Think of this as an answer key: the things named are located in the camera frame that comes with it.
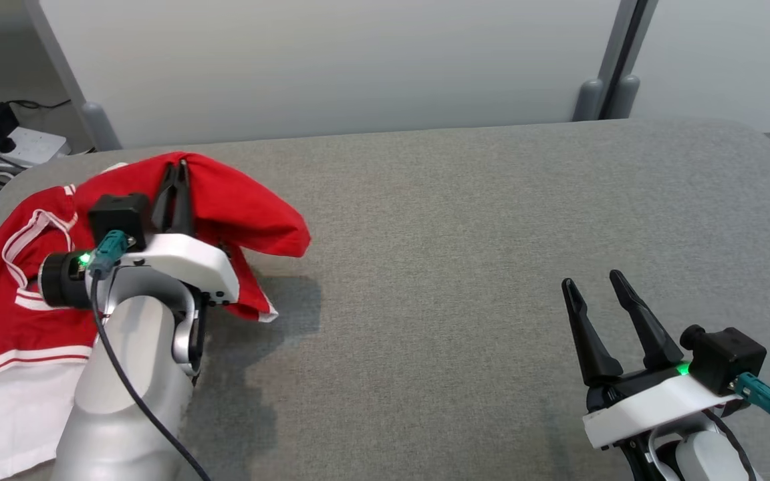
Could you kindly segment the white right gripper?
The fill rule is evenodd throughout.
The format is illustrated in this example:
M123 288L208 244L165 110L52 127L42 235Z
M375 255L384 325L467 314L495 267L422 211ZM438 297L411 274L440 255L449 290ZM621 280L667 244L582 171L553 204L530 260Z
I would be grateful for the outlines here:
M735 393L715 395L690 373L690 363L622 271L609 272L618 303L629 314L644 350L644 367L623 375L588 317L588 306L575 281L561 283L569 328L582 380L588 387L588 414L583 417L593 448L665 426L704 409L740 401Z

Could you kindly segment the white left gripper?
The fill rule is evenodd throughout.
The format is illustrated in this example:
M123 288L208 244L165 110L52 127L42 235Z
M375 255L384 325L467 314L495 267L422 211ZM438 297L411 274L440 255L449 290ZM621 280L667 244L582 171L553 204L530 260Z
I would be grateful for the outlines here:
M146 247L124 232L109 232L92 251L52 253L39 270L39 293L50 307L113 309L126 299L149 296L169 307L196 309L239 299L239 280L222 249L195 236L186 159L166 164L154 197L152 223L165 232Z

